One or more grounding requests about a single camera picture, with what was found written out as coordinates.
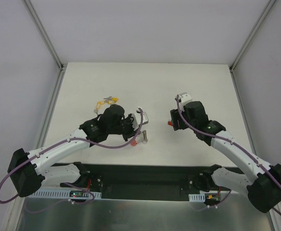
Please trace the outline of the red-handled metal keyring organizer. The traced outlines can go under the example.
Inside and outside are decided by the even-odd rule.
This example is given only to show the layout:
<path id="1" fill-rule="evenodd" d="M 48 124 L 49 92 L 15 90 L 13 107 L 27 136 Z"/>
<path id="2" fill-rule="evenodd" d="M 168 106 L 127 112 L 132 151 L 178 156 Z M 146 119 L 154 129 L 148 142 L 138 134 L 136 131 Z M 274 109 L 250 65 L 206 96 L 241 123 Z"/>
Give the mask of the red-handled metal keyring organizer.
<path id="1" fill-rule="evenodd" d="M 148 142 L 148 138 L 147 138 L 147 131 L 143 130 L 141 131 L 141 133 L 139 135 L 137 135 L 137 137 L 135 139 L 133 139 L 130 143 L 131 146 L 136 146 L 140 143 L 142 144 L 146 144 Z"/>

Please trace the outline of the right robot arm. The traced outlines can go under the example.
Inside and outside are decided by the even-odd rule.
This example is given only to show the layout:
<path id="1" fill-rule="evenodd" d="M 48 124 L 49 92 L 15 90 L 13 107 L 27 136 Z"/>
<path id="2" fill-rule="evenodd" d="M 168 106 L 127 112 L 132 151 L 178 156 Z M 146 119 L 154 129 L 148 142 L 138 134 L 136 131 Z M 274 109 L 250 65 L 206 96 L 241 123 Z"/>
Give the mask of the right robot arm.
<path id="1" fill-rule="evenodd" d="M 210 120 L 200 101 L 177 95 L 177 108 L 170 111 L 174 130 L 193 130 L 196 137 L 219 151 L 242 173 L 235 173 L 220 165 L 206 169 L 192 182 L 204 192 L 225 187 L 248 198 L 260 212 L 266 213 L 281 202 L 281 165 L 272 165 L 237 143 L 226 128 Z"/>

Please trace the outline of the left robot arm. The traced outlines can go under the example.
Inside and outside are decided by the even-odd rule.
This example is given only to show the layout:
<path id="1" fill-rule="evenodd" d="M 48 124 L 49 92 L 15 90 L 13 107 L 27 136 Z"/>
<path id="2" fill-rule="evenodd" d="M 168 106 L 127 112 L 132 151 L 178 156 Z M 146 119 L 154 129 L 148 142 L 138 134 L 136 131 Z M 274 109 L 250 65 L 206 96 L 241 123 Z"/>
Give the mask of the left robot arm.
<path id="1" fill-rule="evenodd" d="M 35 193 L 42 185 L 52 182 L 74 183 L 77 187 L 87 184 L 88 176 L 77 164 L 67 170 L 56 170 L 54 164 L 67 156 L 92 147 L 105 148 L 102 144 L 109 135 L 121 135 L 125 145 L 140 134 L 143 125 L 148 123 L 147 114 L 138 108 L 135 113 L 125 115 L 123 107 L 113 104 L 97 117 L 82 123 L 77 129 L 46 147 L 25 152 L 16 150 L 11 158 L 8 174 L 19 197 Z"/>

